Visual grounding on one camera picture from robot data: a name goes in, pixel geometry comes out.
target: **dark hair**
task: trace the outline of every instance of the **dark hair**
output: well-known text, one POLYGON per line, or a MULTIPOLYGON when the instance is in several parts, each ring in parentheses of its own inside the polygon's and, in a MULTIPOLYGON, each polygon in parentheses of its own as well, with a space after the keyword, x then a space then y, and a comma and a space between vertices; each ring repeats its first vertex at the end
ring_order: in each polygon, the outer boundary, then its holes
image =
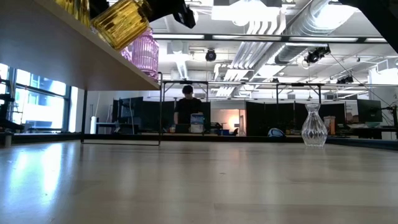
POLYGON ((193 93, 193 88, 190 85, 186 85, 184 86, 184 88, 182 88, 182 93, 183 94, 190 94, 193 93))

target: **man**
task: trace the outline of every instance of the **man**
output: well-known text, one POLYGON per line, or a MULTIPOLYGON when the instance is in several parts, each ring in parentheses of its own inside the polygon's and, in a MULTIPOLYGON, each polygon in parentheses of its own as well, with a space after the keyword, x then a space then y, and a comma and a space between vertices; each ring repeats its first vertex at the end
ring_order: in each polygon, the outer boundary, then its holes
POLYGON ((185 98, 177 102, 174 111, 174 123, 190 124, 191 114, 202 113, 201 101, 192 96, 193 88, 190 85, 184 86, 182 93, 185 95, 185 98))

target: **computer monitor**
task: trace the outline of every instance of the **computer monitor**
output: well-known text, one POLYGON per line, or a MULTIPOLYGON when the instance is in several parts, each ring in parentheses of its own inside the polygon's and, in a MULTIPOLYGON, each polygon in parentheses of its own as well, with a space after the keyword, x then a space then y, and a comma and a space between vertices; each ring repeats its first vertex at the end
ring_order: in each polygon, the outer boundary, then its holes
POLYGON ((382 122, 381 102, 378 100, 357 100, 359 122, 382 122))

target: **wooden shelf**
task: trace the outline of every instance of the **wooden shelf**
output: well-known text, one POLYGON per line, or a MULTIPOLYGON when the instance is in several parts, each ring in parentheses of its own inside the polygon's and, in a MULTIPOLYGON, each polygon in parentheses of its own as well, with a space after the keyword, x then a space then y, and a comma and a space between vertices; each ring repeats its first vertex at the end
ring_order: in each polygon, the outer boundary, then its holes
POLYGON ((1 0, 0 63, 84 90, 159 89, 53 0, 1 0))

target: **pink glass vase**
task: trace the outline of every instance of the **pink glass vase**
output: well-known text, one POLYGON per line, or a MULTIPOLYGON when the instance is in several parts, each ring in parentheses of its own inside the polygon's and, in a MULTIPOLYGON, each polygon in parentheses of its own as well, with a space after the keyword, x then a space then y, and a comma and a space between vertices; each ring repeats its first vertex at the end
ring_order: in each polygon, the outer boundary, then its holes
POLYGON ((152 29, 148 28, 127 48, 131 49, 131 63, 158 81, 159 44, 154 40, 152 34, 152 29))

